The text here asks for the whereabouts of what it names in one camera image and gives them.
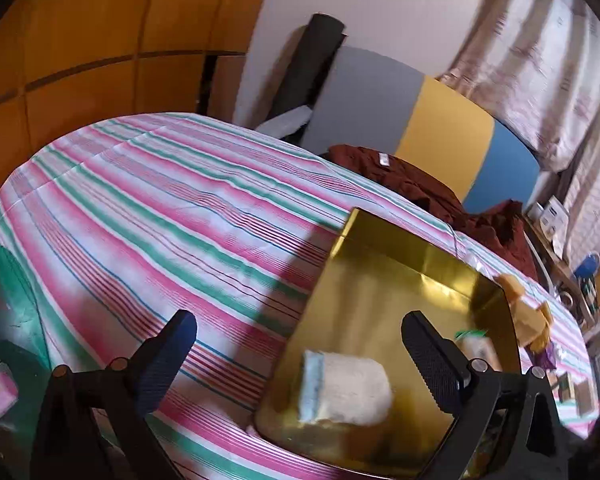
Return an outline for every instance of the brown cloth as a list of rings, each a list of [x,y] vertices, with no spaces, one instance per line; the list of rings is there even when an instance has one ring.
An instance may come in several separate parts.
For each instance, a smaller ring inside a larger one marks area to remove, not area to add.
[[[328,159],[402,195],[538,280],[525,240],[520,202],[505,200],[484,213],[469,214],[447,186],[394,156],[389,155],[389,166],[385,167],[380,165],[376,150],[338,144],[329,148]]]

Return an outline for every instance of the gold tray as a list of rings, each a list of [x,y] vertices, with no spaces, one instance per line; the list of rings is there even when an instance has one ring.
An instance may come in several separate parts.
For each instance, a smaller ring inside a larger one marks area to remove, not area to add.
[[[486,330],[503,371],[520,373],[503,290],[451,254],[371,213],[353,209],[256,411],[267,440],[312,460],[380,477],[411,478],[451,421],[402,344],[400,324],[421,310],[442,337]],[[373,427],[298,422],[305,349],[364,356],[394,390],[389,417]]]

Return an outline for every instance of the wooden wardrobe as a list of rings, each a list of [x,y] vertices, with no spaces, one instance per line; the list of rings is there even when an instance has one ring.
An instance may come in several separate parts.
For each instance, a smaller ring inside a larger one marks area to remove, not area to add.
[[[15,0],[0,20],[0,186],[76,128],[127,114],[230,120],[262,0]]]

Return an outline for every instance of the pink and green striped fabric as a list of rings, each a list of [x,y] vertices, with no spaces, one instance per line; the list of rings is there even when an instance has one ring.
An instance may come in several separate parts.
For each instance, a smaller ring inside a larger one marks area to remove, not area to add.
[[[354,206],[494,272],[488,250],[402,197],[301,148],[194,114],[121,117],[55,140],[0,189],[0,245],[33,284],[54,364],[74,370],[131,355],[180,308],[192,348],[149,418],[191,478],[349,476],[247,428],[286,338]],[[591,380],[576,322],[550,300],[560,371]],[[521,353],[523,368],[530,365]],[[595,413],[558,406],[579,434]]]

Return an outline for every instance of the pink curtain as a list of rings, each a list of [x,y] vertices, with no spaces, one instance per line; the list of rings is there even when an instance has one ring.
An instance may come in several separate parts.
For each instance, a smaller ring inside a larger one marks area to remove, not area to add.
[[[585,141],[565,206],[572,265],[600,252],[600,21],[583,0],[497,0],[440,81],[505,123],[541,166]]]

